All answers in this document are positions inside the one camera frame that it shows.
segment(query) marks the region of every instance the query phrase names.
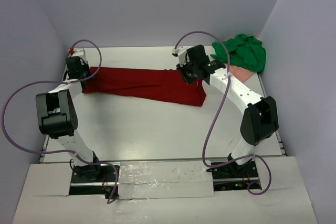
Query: fabric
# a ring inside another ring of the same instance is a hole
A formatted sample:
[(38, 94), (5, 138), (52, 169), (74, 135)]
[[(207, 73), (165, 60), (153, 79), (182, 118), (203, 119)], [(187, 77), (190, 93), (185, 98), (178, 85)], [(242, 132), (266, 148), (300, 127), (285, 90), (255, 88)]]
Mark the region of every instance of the fabric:
[[(224, 41), (230, 53), (230, 64), (246, 68), (253, 72), (262, 72), (266, 63), (266, 51), (261, 46), (262, 42), (254, 36), (239, 34), (234, 39)], [(216, 54), (211, 55), (214, 59), (227, 63), (224, 48), (219, 42), (212, 44)]]
[(235, 65), (230, 65), (230, 72), (241, 82), (245, 82), (248, 80), (248, 78), (250, 78), (254, 72), (248, 70), (248, 69), (245, 69), (245, 68), (242, 68), (242, 67), (238, 67), (238, 66), (235, 66)]
[(128, 97), (202, 106), (202, 81), (186, 84), (177, 70), (100, 68), (84, 93), (102, 92)]

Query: white wall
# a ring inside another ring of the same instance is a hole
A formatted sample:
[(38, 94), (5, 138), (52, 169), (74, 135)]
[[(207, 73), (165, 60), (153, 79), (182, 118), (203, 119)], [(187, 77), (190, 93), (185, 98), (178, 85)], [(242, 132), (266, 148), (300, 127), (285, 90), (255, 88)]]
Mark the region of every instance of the white wall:
[[(0, 104), (17, 88), (37, 80), (60, 80), (65, 47), (35, 0), (0, 0)], [(25, 147), (40, 150), (35, 95), (51, 86), (31, 87), (9, 105), (5, 124)], [(0, 223), (12, 223), (28, 167), (37, 156), (10, 145), (0, 133)]]
[(320, 224), (336, 218), (335, 19), (336, 0), (278, 0), (261, 33), (263, 82)]
[[(66, 43), (88, 38), (99, 46), (171, 46), (193, 30), (219, 37), (258, 35), (276, 0), (38, 0)], [(185, 45), (210, 45), (190, 36)]]

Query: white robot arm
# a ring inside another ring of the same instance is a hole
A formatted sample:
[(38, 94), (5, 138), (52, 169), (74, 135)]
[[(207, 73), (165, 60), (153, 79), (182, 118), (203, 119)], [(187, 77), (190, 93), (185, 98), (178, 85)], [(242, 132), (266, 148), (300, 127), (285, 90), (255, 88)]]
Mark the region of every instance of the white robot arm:
[[(179, 47), (173, 49), (173, 56), (179, 58), (176, 68), (183, 80), (191, 84), (197, 79), (205, 80), (222, 93), (228, 85), (228, 73), (225, 65), (218, 60), (210, 61), (204, 46), (198, 45), (189, 49)], [(229, 155), (229, 159), (254, 154), (258, 145), (278, 130), (277, 107), (272, 97), (264, 98), (253, 92), (242, 82), (230, 74), (228, 98), (243, 114), (240, 126), (241, 139)], [(250, 158), (237, 160), (239, 166), (250, 161)]]
[[(77, 131), (78, 119), (72, 100), (85, 88), (87, 81), (78, 81), (91, 75), (83, 49), (76, 49), (66, 59), (69, 79), (64, 84), (36, 96), (38, 126), (43, 134), (49, 135), (66, 150), (74, 151), (85, 161), (97, 163), (95, 153), (87, 147)], [(95, 180), (100, 175), (99, 165), (87, 165), (69, 153), (76, 172)]]

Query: green cloth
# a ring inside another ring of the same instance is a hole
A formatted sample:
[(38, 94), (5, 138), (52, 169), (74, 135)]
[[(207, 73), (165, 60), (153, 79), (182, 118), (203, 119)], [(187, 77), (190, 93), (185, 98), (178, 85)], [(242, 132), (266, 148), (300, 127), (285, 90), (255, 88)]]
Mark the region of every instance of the green cloth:
[[(224, 45), (230, 53), (230, 64), (246, 68), (253, 72), (262, 72), (266, 63), (266, 50), (261, 46), (262, 42), (254, 36), (239, 34), (234, 39), (224, 41)], [(214, 59), (227, 63), (226, 53), (219, 42), (212, 44), (216, 54)]]

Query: white table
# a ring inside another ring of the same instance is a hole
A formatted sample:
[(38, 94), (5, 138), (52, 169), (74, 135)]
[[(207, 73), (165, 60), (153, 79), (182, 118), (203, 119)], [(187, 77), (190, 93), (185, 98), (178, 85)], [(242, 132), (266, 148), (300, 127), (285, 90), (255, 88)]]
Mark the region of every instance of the white table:
[[(68, 164), (35, 164), (27, 174), (13, 224), (317, 224), (294, 157), (266, 158), (273, 181), (268, 192), (217, 191), (212, 197), (118, 200), (102, 195), (69, 196)], [(267, 171), (257, 162), (262, 186)]]
[[(103, 67), (175, 69), (178, 59), (172, 47), (101, 48)], [(211, 46), (206, 47), (213, 54)], [(86, 48), (90, 66), (99, 63), (98, 52)], [(262, 94), (257, 74), (245, 83)], [(204, 82), (207, 93), (202, 107), (121, 97), (110, 94), (80, 94), (74, 99), (79, 118), (78, 132), (101, 161), (200, 158), (205, 136), (223, 94)], [(207, 157), (227, 157), (240, 139), (242, 115), (227, 100), (213, 130)], [(47, 150), (62, 146), (49, 139)], [(281, 155), (274, 134), (264, 141), (257, 154)], [(45, 163), (68, 162), (68, 154), (47, 155)]]

